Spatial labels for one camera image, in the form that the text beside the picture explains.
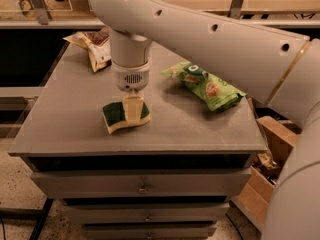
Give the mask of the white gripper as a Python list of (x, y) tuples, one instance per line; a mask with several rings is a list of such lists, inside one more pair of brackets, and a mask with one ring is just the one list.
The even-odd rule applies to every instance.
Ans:
[[(141, 91), (149, 83), (151, 62), (137, 67), (111, 65), (114, 84), (123, 92)], [(128, 94), (122, 100), (126, 122), (136, 125), (140, 122), (144, 98), (139, 94)]]

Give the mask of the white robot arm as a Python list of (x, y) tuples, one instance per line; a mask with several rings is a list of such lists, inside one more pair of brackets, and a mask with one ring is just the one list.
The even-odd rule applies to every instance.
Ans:
[(302, 130), (273, 192), (261, 240), (320, 240), (320, 42), (163, 0), (90, 0), (110, 28), (117, 85), (148, 74), (155, 41)]

